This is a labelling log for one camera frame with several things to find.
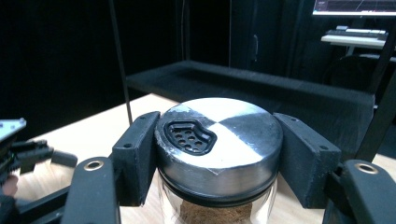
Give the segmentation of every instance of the keyboard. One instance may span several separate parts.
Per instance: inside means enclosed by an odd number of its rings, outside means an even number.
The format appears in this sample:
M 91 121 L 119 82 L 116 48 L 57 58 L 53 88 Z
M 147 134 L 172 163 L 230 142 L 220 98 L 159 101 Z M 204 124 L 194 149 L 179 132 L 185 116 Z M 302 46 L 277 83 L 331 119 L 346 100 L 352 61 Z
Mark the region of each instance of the keyboard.
M 388 33 L 380 30 L 361 30 L 361 29 L 346 29 L 346 30 L 330 30 L 326 35 L 343 35 L 376 38 L 378 40 L 387 40 Z

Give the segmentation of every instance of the metal lid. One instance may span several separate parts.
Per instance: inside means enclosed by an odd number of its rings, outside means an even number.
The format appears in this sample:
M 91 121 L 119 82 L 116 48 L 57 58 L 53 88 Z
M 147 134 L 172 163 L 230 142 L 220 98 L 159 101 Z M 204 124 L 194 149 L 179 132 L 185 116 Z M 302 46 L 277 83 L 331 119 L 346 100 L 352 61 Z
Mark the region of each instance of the metal lid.
M 158 168 L 168 185 L 227 203 L 251 198 L 273 183 L 283 133 L 277 120 L 256 105 L 205 98 L 165 112 L 155 137 Z

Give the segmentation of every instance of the desk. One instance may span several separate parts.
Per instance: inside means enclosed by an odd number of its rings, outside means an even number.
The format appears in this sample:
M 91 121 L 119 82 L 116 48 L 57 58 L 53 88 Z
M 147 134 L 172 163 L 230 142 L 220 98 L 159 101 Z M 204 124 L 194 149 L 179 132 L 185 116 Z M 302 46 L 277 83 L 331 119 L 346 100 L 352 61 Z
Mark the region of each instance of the desk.
M 177 102 L 150 94 L 131 102 L 133 117 L 151 112 L 165 112 Z M 73 153 L 78 162 L 91 157 L 108 156 L 111 148 L 128 128 L 126 106 L 120 105 L 100 114 L 72 123 L 61 129 L 38 136 L 46 139 L 57 150 Z M 386 164 L 386 169 L 393 169 L 396 162 L 385 157 L 375 158 L 377 164 Z M 35 172 L 20 176 L 17 197 L 36 200 L 55 190 L 70 184 L 73 169 L 43 162 L 38 164 Z M 158 196 L 157 174 L 155 174 L 143 207 L 122 207 L 122 223 L 162 223 L 162 210 Z M 303 209 L 292 194 L 285 180 L 278 177 L 278 191 L 273 212 L 272 223 L 321 223 L 323 210 Z
M 355 48 L 382 49 L 385 45 L 385 40 L 343 35 L 325 35 L 321 38 L 321 41 L 330 42 L 332 45 L 349 47 L 346 55 L 352 55 Z

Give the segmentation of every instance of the monitor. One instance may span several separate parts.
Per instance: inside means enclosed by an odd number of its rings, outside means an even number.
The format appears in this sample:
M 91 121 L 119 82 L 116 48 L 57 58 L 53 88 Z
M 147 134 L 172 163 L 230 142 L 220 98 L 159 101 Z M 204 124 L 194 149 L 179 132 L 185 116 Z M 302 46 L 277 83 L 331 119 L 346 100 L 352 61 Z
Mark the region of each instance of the monitor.
M 316 0 L 313 15 L 396 16 L 396 0 Z

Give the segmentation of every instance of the silver lid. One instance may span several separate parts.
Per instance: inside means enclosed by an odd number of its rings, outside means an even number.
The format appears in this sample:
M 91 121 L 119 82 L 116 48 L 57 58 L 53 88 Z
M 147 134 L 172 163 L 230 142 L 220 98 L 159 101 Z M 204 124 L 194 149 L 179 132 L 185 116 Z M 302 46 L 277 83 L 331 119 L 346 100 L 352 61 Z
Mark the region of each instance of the silver lid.
M 155 137 L 165 181 L 190 195 L 248 198 L 277 174 L 283 133 L 264 109 L 243 101 L 205 98 L 169 109 Z

